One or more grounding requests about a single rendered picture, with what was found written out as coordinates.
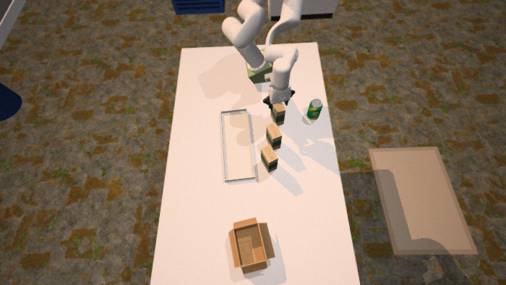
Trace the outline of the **green soda can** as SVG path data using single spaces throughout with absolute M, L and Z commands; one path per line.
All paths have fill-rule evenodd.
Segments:
M 313 99 L 308 108 L 307 117 L 311 120 L 318 119 L 322 110 L 322 101 L 318 98 Z

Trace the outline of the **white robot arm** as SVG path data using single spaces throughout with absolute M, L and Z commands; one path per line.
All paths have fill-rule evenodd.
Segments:
M 293 46 L 274 45 L 273 39 L 300 24 L 304 0 L 283 0 L 280 20 L 267 34 L 263 52 L 253 39 L 265 24 L 266 13 L 262 5 L 266 1 L 242 0 L 237 12 L 244 24 L 235 17 L 228 17 L 223 21 L 222 30 L 225 37 L 246 60 L 251 71 L 259 71 L 267 62 L 272 63 L 273 72 L 265 75 L 265 81 L 271 81 L 269 87 L 276 91 L 284 91 L 289 86 L 291 70 L 298 59 L 299 51 Z

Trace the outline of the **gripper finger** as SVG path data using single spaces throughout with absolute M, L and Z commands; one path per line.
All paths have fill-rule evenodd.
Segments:
M 269 109 L 273 109 L 273 105 L 270 103 L 270 96 L 266 97 L 264 100 L 262 100 L 263 103 L 266 103 L 269 107 Z
M 296 93 L 296 92 L 295 92 L 295 90 L 291 90 L 291 97 L 292 97 L 295 93 Z M 290 100 L 290 99 L 289 99 L 289 100 Z M 284 101 L 284 103 L 285 103 L 285 105 L 286 105 L 286 106 L 288 105 L 288 101 L 289 101 L 289 100 Z

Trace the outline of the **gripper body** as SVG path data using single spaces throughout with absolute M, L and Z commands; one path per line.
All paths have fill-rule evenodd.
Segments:
M 268 95 L 270 96 L 270 103 L 277 104 L 284 101 L 287 101 L 291 98 L 291 84 L 284 91 L 276 91 L 272 87 L 269 88 Z

